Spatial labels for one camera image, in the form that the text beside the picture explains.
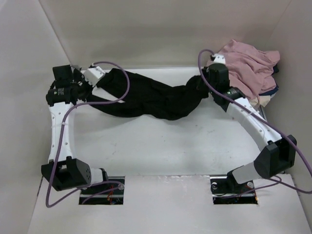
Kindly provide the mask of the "black trousers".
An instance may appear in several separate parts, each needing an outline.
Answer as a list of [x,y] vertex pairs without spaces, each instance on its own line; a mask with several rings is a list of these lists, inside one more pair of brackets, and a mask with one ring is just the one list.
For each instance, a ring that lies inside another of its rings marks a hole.
[[92,107],[116,117],[139,117],[152,115],[158,119],[178,120],[188,116],[209,96],[209,88],[201,76],[191,77],[185,85],[169,86],[137,73],[113,68],[98,83],[109,94],[120,97],[127,84],[130,89],[122,103],[98,105],[104,99],[93,94],[87,97]]

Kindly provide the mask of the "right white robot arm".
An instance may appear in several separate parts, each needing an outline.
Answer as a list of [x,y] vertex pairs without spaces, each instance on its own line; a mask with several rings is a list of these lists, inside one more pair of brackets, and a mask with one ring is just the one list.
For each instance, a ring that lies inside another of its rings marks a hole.
[[291,168],[295,161],[296,139],[292,135],[282,136],[269,126],[243,92],[230,85],[227,67],[222,63],[213,63],[201,68],[200,74],[214,102],[240,123],[260,151],[254,161],[227,173],[227,189],[237,193],[251,180],[268,179]]

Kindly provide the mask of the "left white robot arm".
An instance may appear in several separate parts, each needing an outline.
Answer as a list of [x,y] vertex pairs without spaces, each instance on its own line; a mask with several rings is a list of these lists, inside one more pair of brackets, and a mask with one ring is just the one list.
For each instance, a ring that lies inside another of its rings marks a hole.
[[91,66],[84,72],[71,65],[53,67],[54,81],[46,101],[52,121],[52,143],[48,163],[41,173],[56,191],[92,186],[98,194],[109,190],[103,168],[91,168],[76,156],[73,107],[86,101],[96,83],[105,76],[100,67]]

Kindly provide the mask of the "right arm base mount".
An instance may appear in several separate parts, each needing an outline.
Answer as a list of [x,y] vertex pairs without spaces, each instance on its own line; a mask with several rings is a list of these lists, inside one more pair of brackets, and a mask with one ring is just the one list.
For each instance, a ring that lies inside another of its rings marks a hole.
[[210,187],[214,205],[258,204],[252,180],[237,184],[226,175],[213,175]]

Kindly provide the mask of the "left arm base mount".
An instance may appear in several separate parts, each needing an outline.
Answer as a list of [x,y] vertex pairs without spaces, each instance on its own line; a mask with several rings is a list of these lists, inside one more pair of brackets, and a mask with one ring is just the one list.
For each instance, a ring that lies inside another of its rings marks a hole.
[[124,176],[109,176],[110,183],[81,190],[79,205],[123,205]]

